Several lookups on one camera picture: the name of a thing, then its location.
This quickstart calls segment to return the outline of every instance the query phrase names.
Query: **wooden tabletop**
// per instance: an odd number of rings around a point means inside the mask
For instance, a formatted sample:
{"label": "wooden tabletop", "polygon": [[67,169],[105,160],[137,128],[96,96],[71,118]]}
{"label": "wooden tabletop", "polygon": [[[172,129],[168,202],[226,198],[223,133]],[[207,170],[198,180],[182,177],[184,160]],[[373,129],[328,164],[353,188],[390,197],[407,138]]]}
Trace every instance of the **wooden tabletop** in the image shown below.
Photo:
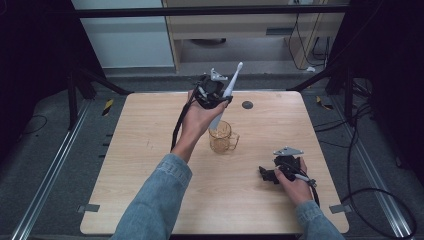
{"label": "wooden tabletop", "polygon": [[[264,182],[258,167],[273,169],[273,152],[285,146],[304,151],[308,175],[317,181],[324,214],[340,232],[349,225],[327,164],[298,92],[234,92],[222,120],[240,135],[237,148],[213,152],[206,132],[189,166],[193,178],[184,196],[174,234],[300,233],[294,206],[280,185]],[[118,121],[81,231],[112,234],[126,207],[163,156],[187,93],[134,93],[128,96]],[[250,101],[253,108],[244,109]]]}

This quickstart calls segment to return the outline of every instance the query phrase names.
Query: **shirt cuff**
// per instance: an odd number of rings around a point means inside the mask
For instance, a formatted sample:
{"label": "shirt cuff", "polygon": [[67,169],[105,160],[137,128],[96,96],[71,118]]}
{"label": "shirt cuff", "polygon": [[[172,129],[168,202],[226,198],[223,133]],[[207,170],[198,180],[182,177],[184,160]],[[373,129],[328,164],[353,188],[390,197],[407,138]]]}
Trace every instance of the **shirt cuff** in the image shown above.
{"label": "shirt cuff", "polygon": [[299,224],[304,228],[308,222],[324,214],[314,200],[309,200],[297,206],[296,215]]}
{"label": "shirt cuff", "polygon": [[188,187],[193,175],[187,163],[173,153],[165,155],[156,169],[174,176],[184,188]]}

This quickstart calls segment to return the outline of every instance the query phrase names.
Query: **blue sleeve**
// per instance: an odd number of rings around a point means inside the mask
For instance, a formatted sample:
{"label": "blue sleeve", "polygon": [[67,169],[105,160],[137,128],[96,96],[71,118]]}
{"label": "blue sleeve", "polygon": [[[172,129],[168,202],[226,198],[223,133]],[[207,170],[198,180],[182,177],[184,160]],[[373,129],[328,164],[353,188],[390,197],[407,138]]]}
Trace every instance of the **blue sleeve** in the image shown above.
{"label": "blue sleeve", "polygon": [[112,239],[169,239],[192,173],[167,154],[125,210]]}
{"label": "blue sleeve", "polygon": [[344,239],[315,201],[310,200],[297,206],[296,215],[303,228],[305,239]]}

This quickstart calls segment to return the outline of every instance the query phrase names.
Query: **black backdrop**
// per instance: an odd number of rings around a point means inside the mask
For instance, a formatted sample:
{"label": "black backdrop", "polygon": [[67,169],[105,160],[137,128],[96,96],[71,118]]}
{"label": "black backdrop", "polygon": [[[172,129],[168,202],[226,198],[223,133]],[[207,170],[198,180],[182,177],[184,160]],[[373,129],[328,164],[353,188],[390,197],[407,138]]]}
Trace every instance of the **black backdrop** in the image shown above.
{"label": "black backdrop", "polygon": [[330,62],[343,59],[354,77],[372,82],[371,104],[382,130],[402,167],[412,168],[424,185],[424,5],[421,0],[368,2],[374,8],[345,15]]}
{"label": "black backdrop", "polygon": [[74,67],[105,78],[81,21],[47,14],[50,10],[74,10],[71,1],[8,0],[7,9],[0,4],[0,12],[3,10],[0,164],[31,119],[37,102],[65,90]]}

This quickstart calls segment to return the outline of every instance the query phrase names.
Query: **person's right hand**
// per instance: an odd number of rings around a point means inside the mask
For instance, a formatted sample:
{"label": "person's right hand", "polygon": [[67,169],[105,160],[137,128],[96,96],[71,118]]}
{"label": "person's right hand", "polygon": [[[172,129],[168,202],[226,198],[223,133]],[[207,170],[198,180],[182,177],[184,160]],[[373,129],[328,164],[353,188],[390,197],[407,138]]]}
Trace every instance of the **person's right hand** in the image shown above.
{"label": "person's right hand", "polygon": [[[306,165],[302,157],[300,157],[300,168],[306,173]],[[291,182],[279,169],[276,168],[274,172],[290,200],[296,207],[306,201],[313,200],[309,185],[305,181],[296,178]]]}

